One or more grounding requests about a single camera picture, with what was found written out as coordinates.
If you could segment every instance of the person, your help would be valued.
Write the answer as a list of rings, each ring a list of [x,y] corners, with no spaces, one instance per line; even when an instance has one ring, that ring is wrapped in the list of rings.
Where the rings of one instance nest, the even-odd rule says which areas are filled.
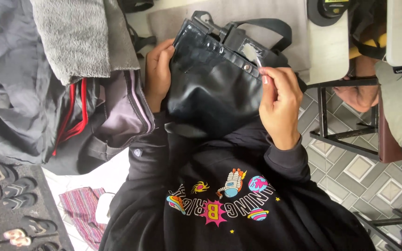
[[[402,74],[395,74],[387,62],[361,55],[355,59],[357,78],[377,77],[379,85],[334,87],[344,102],[356,111],[366,112],[383,101],[383,112],[390,132],[402,148]]]
[[[290,68],[260,68],[260,117],[173,166],[161,111],[172,43],[147,55],[144,93],[156,129],[130,146],[99,250],[374,251],[356,217],[310,179],[297,130],[302,92]]]

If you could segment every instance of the black metal frame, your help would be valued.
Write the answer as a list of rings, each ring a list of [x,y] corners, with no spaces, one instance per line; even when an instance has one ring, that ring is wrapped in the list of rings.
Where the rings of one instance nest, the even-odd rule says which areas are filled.
[[[359,214],[359,212],[353,212],[353,214],[358,218],[359,221],[362,222],[364,225],[365,229],[367,229],[368,233],[370,234],[371,232],[375,233],[377,236],[379,236],[382,240],[384,240],[387,245],[385,248],[389,251],[402,251],[402,239],[401,243],[398,244],[395,242],[391,237],[386,235],[383,231],[381,231],[378,227],[380,226],[385,226],[385,225],[400,225],[402,224],[402,212],[396,208],[392,210],[392,212],[399,216],[399,218],[393,218],[393,219],[385,219],[385,220],[374,220],[374,221],[368,221],[362,215]]]
[[[357,125],[365,126],[366,128],[353,130],[349,132],[343,132],[338,134],[328,135],[328,121],[327,121],[327,97],[325,93],[325,88],[327,87],[342,87],[342,86],[367,86],[367,85],[377,85],[377,78],[369,79],[356,79],[356,80],[335,80],[324,83],[318,83],[308,86],[308,88],[317,87],[317,98],[319,103],[319,126],[320,131],[316,133],[314,131],[310,132],[310,137],[313,139],[320,140],[322,142],[328,143],[330,145],[335,145],[347,151],[354,152],[356,154],[362,155],[364,157],[374,159],[379,161],[379,154],[377,151],[373,151],[364,147],[353,145],[340,139],[350,138],[354,136],[360,136],[365,134],[372,134],[378,132],[378,105],[371,108],[371,124],[366,125],[364,123],[358,123]]]

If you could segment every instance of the planet graphic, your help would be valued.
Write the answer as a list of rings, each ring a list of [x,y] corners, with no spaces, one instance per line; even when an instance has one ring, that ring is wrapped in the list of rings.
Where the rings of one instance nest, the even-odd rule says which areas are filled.
[[[248,214],[248,219],[251,218],[254,221],[262,221],[266,219],[266,216],[268,215],[269,211],[265,211],[261,208],[254,208],[249,214]]]
[[[268,181],[262,176],[255,176],[249,180],[249,190],[253,192],[261,192],[268,187]]]

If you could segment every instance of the black jacket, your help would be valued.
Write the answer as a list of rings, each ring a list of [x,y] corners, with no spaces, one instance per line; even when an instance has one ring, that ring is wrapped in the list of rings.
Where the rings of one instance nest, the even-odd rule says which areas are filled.
[[[301,140],[289,151],[271,140],[263,151],[210,142],[174,169],[162,117],[130,146],[99,251],[375,250],[354,215],[310,180]]]

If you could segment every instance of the hand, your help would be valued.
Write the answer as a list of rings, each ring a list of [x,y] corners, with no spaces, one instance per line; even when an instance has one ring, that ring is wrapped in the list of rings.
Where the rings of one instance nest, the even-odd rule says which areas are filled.
[[[260,119],[274,145],[280,150],[290,150],[297,145],[299,107],[303,94],[291,68],[262,67],[263,96]]]
[[[161,102],[170,88],[169,64],[175,53],[174,41],[168,39],[147,54],[144,94],[153,113],[161,110]]]

